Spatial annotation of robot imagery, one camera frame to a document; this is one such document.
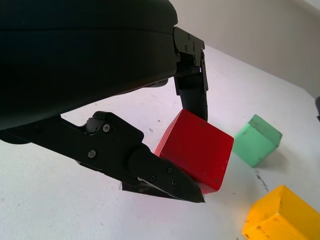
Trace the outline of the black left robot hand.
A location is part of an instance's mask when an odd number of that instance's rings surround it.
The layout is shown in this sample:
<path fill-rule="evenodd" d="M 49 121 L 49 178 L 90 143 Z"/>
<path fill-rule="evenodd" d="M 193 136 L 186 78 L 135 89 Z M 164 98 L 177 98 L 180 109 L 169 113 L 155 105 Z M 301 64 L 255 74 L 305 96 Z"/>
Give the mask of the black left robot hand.
<path fill-rule="evenodd" d="M 0 138 L 33 143 L 133 187 L 202 203 L 198 184 L 111 112 L 63 113 L 174 78 L 184 110 L 208 118 L 204 42 L 168 0 L 3 0 Z"/>

